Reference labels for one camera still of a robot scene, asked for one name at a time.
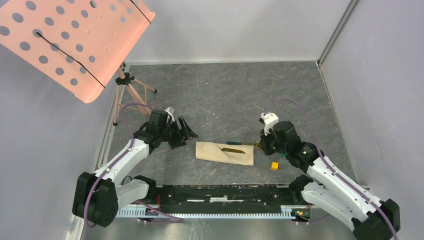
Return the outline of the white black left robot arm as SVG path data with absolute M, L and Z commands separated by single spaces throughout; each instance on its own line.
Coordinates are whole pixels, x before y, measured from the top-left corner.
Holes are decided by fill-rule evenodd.
M 107 227 L 119 210 L 137 201 L 151 204 L 158 198 L 156 181 L 137 175 L 123 184 L 128 173 L 161 143 L 172 149 L 185 146 L 198 135 L 182 116 L 174 118 L 171 109 L 153 110 L 149 120 L 132 134 L 126 146 L 93 173 L 83 172 L 76 181 L 72 214 L 92 228 Z

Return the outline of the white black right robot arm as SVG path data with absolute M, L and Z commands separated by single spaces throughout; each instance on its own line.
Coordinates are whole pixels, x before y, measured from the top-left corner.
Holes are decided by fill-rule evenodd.
M 397 240 L 401 229 L 400 207 L 382 200 L 339 170 L 311 142 L 302 141 L 290 121 L 260 118 L 258 143 L 267 156 L 280 154 L 303 171 L 291 182 L 289 199 L 315 205 L 345 224 L 357 240 Z

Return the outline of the beige cloth napkin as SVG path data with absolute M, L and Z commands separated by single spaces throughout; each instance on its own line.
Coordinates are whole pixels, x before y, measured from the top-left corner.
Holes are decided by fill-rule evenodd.
M 221 151 L 222 148 L 239 149 L 245 154 Z M 253 166 L 255 155 L 253 145 L 228 145 L 214 142 L 197 141 L 195 158 L 233 165 Z

